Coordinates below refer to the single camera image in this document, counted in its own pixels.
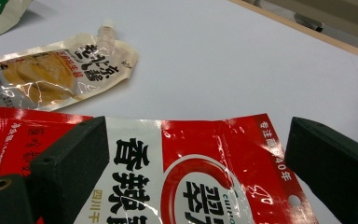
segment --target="red and white package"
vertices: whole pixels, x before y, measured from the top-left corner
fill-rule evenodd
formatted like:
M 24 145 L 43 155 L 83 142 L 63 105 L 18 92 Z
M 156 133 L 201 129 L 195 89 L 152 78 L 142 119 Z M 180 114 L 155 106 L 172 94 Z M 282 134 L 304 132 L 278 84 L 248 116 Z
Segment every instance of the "red and white package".
M 32 158 L 89 118 L 0 108 L 0 175 L 28 175 Z M 110 163 L 76 223 L 318 223 L 266 114 L 106 124 Z

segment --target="table surface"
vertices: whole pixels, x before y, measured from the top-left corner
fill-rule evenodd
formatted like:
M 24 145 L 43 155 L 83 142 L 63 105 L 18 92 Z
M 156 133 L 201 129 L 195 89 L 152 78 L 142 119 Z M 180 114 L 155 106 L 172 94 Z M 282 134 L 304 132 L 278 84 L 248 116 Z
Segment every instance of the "table surface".
M 267 113 L 283 148 L 292 117 L 358 141 L 358 54 L 299 32 L 238 1 L 34 0 L 0 35 L 0 56 L 96 34 L 115 21 L 137 49 L 133 74 L 62 113 L 123 119 L 229 119 Z M 320 223 L 339 223 L 301 182 Z

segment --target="food package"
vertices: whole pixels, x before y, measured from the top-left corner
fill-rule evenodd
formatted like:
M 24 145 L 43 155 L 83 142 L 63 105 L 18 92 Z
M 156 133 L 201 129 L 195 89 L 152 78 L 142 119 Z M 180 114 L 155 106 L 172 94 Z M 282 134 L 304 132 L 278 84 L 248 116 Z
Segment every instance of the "food package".
M 0 176 L 27 176 L 30 160 L 85 119 L 0 108 Z M 110 162 L 75 223 L 317 223 L 267 114 L 106 126 Z
M 0 0 L 0 34 L 15 26 L 32 0 Z
M 116 40 L 112 22 L 96 36 L 66 40 L 0 57 L 0 106 L 52 111 L 129 78 L 137 52 Z

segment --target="black object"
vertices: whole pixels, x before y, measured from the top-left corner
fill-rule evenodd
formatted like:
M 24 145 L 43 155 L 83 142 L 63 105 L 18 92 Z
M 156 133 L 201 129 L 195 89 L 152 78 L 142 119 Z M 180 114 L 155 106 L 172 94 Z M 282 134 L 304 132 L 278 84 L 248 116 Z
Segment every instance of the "black object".
M 285 160 L 342 223 L 358 224 L 358 143 L 308 119 L 293 118 Z
M 29 176 L 0 177 L 0 223 L 74 223 L 108 162 L 105 118 L 77 124 L 31 161 Z

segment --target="gray floor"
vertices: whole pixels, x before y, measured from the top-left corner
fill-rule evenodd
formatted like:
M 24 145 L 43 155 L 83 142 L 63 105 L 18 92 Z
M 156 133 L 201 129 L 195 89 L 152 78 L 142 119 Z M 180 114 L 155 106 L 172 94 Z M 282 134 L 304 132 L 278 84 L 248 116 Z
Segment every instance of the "gray floor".
M 271 4 L 270 2 L 264 1 L 264 0 L 255 0 L 255 5 L 261 8 L 264 8 L 267 11 L 270 11 L 276 15 L 279 15 L 281 17 L 284 17 L 290 21 L 296 21 L 295 20 L 295 13 L 287 10 L 282 7 L 275 6 Z M 323 30 L 321 31 L 322 34 L 331 36 L 335 39 L 338 39 L 342 42 L 348 43 L 352 46 L 355 46 L 358 48 L 358 37 L 355 35 L 348 34 L 346 32 L 342 32 L 338 29 L 335 29 L 333 27 L 329 27 L 328 25 L 324 25 Z

